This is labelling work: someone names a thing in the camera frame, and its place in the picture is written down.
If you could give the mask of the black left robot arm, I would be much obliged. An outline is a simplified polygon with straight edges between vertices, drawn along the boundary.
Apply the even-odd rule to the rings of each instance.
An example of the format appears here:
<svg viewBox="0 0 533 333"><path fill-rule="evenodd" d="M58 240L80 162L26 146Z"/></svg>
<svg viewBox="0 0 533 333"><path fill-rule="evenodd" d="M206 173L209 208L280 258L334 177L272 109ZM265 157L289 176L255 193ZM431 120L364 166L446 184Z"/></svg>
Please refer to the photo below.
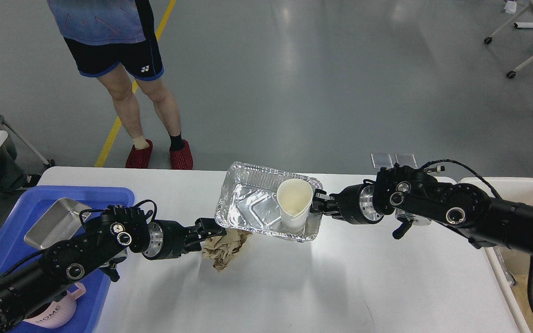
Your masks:
<svg viewBox="0 0 533 333"><path fill-rule="evenodd" d="M127 250L148 260L177 259L202 249L201 242L227 232L213 218L192 226L156 218L156 210L108 206L84 221L84 232L40 249L0 274L0 333L8 332L38 308L59 301L74 283L95 270L112 282L120 278L117 265Z"/></svg>

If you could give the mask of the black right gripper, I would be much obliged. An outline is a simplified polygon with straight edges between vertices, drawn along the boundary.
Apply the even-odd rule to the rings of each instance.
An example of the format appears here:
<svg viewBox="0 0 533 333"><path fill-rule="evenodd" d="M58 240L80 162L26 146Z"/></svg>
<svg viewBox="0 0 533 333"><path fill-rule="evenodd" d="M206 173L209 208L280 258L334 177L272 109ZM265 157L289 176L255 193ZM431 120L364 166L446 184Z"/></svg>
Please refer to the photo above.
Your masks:
<svg viewBox="0 0 533 333"><path fill-rule="evenodd" d="M327 205L313 204L310 213L330 216L351 225L374 225L383 219L373 205L374 183L362 183L346 187L339 193L331 194L315 188L313 203L327 203L332 200L332 208Z"/></svg>

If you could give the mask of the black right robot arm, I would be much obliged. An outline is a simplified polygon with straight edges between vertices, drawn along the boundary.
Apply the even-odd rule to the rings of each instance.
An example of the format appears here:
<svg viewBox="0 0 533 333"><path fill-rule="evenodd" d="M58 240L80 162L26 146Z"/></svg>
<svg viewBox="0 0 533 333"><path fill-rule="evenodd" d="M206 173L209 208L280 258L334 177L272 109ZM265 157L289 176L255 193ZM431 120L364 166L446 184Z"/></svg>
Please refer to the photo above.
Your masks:
<svg viewBox="0 0 533 333"><path fill-rule="evenodd" d="M396 240L420 216L465 237L476 249L501 245L527 253L527 300L533 314L533 206L504 200L491 184L492 196L472 184L441 183L432 173L444 171L443 163L433 160L421 168L395 163L380 168L375 180L339 193L317 189L310 212L352 225L374 225L394 214L401 222L392 234Z"/></svg>

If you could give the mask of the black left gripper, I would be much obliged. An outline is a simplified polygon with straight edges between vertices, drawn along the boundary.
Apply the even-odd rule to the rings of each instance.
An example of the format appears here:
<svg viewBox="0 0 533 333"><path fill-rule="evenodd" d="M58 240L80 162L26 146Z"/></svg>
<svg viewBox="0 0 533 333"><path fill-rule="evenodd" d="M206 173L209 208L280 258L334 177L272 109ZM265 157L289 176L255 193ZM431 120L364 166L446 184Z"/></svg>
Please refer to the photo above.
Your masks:
<svg viewBox="0 0 533 333"><path fill-rule="evenodd" d="M148 224L149 245L142 251L148 260L177 259L183 254L202 251L202 244L213 244L227 234L214 218L201 217L194 226L176 221L156 220Z"/></svg>

